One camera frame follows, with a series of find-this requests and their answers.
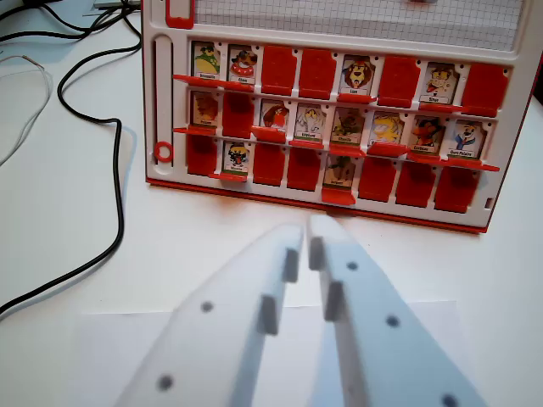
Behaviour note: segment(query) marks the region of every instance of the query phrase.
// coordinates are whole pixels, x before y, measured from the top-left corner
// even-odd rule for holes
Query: white cable
[[[28,133],[30,133],[30,131],[32,130],[32,126],[34,126],[34,122],[36,122],[36,119],[38,118],[38,116],[45,109],[45,107],[47,106],[49,102],[49,99],[51,98],[51,95],[53,94],[53,77],[48,72],[46,72],[45,69],[38,62],[28,58],[25,55],[13,55],[11,57],[0,59],[0,64],[11,58],[21,58],[21,59],[24,59],[25,61],[30,62],[31,64],[34,64],[39,69],[40,73],[43,76],[43,83],[45,84],[46,91],[45,91],[45,99],[42,105],[26,121],[25,125],[23,125],[23,128],[21,129],[20,134],[17,137],[17,140],[15,141],[15,144],[13,145],[13,147],[11,147],[11,150],[9,150],[8,154],[4,158],[0,159],[0,167],[6,161],[8,161],[12,155],[14,155],[14,153],[19,149],[20,146],[23,145],[26,138],[28,137]]]

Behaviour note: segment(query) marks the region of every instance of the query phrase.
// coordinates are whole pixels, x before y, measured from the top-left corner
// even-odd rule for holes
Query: white desk surface
[[[82,42],[34,39],[0,47],[0,55],[30,56],[56,86],[79,59],[134,42],[117,24]],[[5,139],[15,137],[41,102],[39,74],[1,79],[26,68],[0,65],[2,153]],[[111,260],[86,279],[0,322],[0,404],[10,407],[63,405],[81,313],[170,310],[261,233],[284,222],[304,224],[316,212],[146,184],[140,53],[92,71],[66,97],[86,113],[122,119],[121,172],[136,138],[126,234]],[[404,299],[457,300],[473,375],[491,406],[541,401],[541,128],[543,108],[533,99],[487,234],[341,220]],[[0,303],[72,270],[112,242],[113,136],[113,128],[69,114],[54,94],[26,144],[0,168]],[[303,259],[286,305],[319,302],[317,274]]]

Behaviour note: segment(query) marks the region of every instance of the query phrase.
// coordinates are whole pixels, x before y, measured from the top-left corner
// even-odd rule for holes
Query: guess who game board
[[[147,182],[484,232],[542,18],[530,0],[148,0]]]

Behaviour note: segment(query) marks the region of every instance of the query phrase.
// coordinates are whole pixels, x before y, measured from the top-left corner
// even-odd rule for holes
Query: cartoon dog card
[[[478,121],[458,120],[447,154],[451,157],[478,159],[483,149],[486,131]]]
[[[244,142],[224,142],[222,172],[246,176],[249,172],[249,153]]]
[[[438,153],[445,134],[445,127],[439,123],[438,117],[416,116],[409,148],[422,153]]]
[[[193,42],[193,76],[219,79],[221,54],[213,42]]]
[[[430,62],[424,75],[420,101],[428,103],[451,104],[455,96],[458,74],[454,64]]]
[[[360,110],[352,108],[336,108],[333,117],[331,142],[358,146],[364,128],[364,118]]]
[[[217,127],[219,101],[210,92],[193,92],[193,124]]]
[[[321,140],[326,115],[318,104],[299,104],[296,114],[294,138],[299,140]]]
[[[280,131],[287,131],[288,109],[282,101],[262,100],[260,109],[260,125]]]
[[[254,84],[258,57],[251,51],[251,47],[232,45],[229,53],[228,80]]]
[[[374,70],[368,57],[345,55],[339,93],[368,95],[372,87]]]
[[[372,131],[368,146],[375,142],[400,142],[401,133],[404,130],[404,122],[400,115],[390,112],[375,112],[373,116]]]
[[[328,155],[323,187],[350,189],[355,176],[355,163],[351,157]]]

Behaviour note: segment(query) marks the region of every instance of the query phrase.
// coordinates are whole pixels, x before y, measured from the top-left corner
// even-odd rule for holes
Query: grid pattern
[[[511,51],[524,0],[196,0],[196,22]]]

